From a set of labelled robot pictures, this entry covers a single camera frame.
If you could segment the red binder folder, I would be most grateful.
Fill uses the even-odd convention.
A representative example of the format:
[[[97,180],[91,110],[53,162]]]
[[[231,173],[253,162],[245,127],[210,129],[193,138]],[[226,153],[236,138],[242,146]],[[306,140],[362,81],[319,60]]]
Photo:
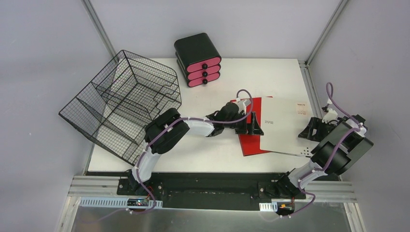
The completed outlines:
[[[256,119],[261,124],[261,108],[262,97],[253,98],[253,111],[255,112]],[[269,153],[269,151],[260,149],[260,136],[239,134],[239,142],[241,145],[243,156],[252,156],[258,154]]]

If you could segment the white binder cover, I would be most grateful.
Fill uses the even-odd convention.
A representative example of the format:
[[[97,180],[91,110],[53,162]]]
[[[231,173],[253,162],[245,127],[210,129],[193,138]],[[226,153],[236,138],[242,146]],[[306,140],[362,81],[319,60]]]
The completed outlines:
[[[307,127],[312,109],[306,101],[277,97],[261,98],[260,149],[270,152],[311,157],[318,144],[298,135]]]

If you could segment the black wire mesh tray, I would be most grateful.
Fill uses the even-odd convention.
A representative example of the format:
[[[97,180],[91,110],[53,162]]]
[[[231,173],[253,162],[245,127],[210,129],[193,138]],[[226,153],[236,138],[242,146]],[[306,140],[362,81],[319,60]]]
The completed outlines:
[[[174,69],[121,50],[59,115],[88,140],[134,165],[145,148],[145,126],[181,104]]]

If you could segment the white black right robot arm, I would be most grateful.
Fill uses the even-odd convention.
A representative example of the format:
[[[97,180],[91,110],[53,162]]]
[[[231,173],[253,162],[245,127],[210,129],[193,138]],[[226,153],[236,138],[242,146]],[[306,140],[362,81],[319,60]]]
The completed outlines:
[[[297,196],[312,181],[330,174],[341,175],[353,166],[374,143],[365,137],[367,127],[360,115],[338,118],[335,125],[323,124],[329,133],[311,151],[310,160],[285,173],[273,184],[281,198]]]

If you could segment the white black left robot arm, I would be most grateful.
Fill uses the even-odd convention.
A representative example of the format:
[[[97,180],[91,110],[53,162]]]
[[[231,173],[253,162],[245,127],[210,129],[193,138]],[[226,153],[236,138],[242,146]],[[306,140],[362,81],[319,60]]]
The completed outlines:
[[[234,130],[236,134],[264,134],[252,100],[230,101],[204,117],[182,116],[175,108],[165,111],[145,127],[145,149],[127,174],[130,191],[138,196],[147,191],[147,181],[161,155],[173,149],[185,135],[215,137],[225,129]]]

